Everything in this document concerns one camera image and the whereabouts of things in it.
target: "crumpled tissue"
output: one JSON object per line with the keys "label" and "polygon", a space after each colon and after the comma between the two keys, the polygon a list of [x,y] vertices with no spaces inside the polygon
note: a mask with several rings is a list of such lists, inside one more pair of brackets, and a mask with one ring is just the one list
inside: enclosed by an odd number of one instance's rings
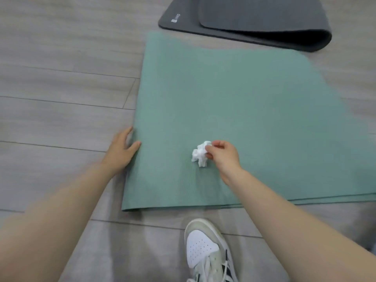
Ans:
{"label": "crumpled tissue", "polygon": [[192,162],[199,161],[199,167],[206,167],[206,161],[208,158],[205,156],[207,153],[205,147],[210,145],[211,141],[204,141],[203,144],[197,146],[197,149],[194,149],[192,152]]}

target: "gray laminate floor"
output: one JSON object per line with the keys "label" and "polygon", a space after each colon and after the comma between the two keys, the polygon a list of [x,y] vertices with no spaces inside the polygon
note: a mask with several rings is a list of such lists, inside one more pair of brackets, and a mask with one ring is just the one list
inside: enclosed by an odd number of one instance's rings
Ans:
{"label": "gray laminate floor", "polygon": [[[98,160],[132,124],[145,35],[171,0],[0,0],[0,223]],[[376,142],[376,0],[322,0],[333,29],[306,54]],[[265,49],[178,32],[211,48]],[[183,229],[196,217],[225,234],[240,281],[288,281],[244,209],[120,212],[107,186],[61,281],[184,281]],[[376,203],[303,206],[364,246]]]}

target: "sneaker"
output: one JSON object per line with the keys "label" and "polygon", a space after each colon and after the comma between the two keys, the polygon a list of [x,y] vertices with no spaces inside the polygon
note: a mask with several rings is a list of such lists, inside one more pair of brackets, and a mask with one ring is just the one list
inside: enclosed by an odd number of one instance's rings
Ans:
{"label": "sneaker", "polygon": [[229,246],[212,223],[204,219],[191,221],[184,241],[194,277],[187,282],[238,282]]}

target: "folded mat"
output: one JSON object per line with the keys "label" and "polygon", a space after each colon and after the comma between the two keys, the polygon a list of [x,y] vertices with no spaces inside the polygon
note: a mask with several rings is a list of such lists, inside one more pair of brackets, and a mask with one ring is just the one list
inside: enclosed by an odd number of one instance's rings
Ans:
{"label": "folded mat", "polygon": [[307,52],[332,38],[320,0],[173,0],[158,25]]}
{"label": "folded mat", "polygon": [[239,206],[213,162],[191,162],[198,144],[215,139],[232,142],[242,167],[288,200],[376,193],[366,127],[292,50],[210,50],[149,33],[134,126],[143,145],[123,210]]}

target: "mat logo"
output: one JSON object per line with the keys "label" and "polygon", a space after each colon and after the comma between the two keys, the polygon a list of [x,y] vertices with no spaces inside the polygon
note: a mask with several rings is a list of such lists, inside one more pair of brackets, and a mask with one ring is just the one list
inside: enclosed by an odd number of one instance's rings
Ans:
{"label": "mat logo", "polygon": [[177,14],[175,18],[173,18],[171,21],[173,23],[176,23],[177,22],[177,19],[180,17],[180,14]]}

